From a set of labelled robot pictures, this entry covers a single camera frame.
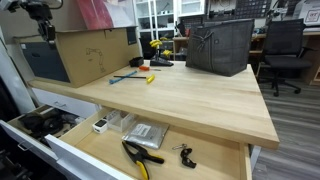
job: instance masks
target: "wall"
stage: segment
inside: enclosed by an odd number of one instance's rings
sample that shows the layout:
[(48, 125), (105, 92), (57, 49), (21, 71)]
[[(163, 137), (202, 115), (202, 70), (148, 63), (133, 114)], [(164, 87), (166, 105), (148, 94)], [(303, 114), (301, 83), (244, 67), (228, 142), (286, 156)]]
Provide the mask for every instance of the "wall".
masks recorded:
[(10, 91), (20, 113), (28, 113), (35, 109), (29, 92), (2, 43), (0, 43), (0, 76)]

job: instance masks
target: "wooden workbench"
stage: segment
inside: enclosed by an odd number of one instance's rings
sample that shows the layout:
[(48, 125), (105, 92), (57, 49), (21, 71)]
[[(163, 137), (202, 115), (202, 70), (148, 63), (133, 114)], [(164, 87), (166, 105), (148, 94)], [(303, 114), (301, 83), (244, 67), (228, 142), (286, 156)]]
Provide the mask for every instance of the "wooden workbench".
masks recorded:
[[(101, 104), (171, 125), (223, 139), (276, 149), (279, 140), (250, 66), (224, 77), (187, 68), (185, 62), (152, 71), (156, 79), (125, 79), (110, 85), (113, 75), (126, 67), (80, 88), (41, 81), (32, 87)], [(151, 72), (139, 72), (139, 76)]]

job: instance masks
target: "wooden floor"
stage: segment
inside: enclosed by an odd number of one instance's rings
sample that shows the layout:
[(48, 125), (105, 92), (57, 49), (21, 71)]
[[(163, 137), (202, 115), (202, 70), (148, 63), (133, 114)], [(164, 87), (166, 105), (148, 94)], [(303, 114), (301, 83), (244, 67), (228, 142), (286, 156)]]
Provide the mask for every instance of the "wooden floor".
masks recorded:
[(277, 151), (262, 148), (253, 171), (254, 180), (320, 179), (320, 86), (307, 86), (294, 94), (280, 87), (274, 97), (270, 85), (260, 85), (280, 139)]

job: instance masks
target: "shelf unit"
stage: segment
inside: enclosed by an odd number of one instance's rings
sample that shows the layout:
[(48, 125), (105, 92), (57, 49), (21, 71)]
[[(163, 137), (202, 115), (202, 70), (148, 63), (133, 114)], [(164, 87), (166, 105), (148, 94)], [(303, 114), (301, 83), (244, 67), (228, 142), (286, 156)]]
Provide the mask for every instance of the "shelf unit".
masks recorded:
[(177, 21), (174, 0), (135, 0), (136, 24), (139, 38), (151, 40), (163, 36), (173, 37), (176, 32), (174, 22)]
[(205, 0), (178, 0), (178, 16), (195, 16), (205, 13)]

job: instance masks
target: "electronic equipment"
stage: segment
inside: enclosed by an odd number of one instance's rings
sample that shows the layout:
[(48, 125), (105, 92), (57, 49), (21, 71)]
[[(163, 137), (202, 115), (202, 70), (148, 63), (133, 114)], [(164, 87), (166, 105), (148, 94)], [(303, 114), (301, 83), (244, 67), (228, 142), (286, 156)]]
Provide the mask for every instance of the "electronic equipment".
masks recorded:
[(150, 66), (173, 66), (173, 63), (162, 58), (151, 59)]
[(22, 8), (29, 13), (31, 19), (38, 23), (38, 31), (43, 40), (54, 44), (55, 27), (51, 25), (52, 20), (50, 9), (60, 9), (63, 6), (63, 0), (59, 7), (49, 7), (50, 1), (42, 0), (0, 0), (0, 11), (16, 12), (16, 9)]
[(108, 123), (106, 120), (101, 119), (98, 122), (94, 123), (92, 127), (96, 133), (102, 134), (108, 129)]
[(28, 113), (19, 121), (26, 129), (32, 131), (30, 135), (34, 138), (55, 134), (63, 128), (63, 121), (57, 114), (44, 117), (38, 113)]

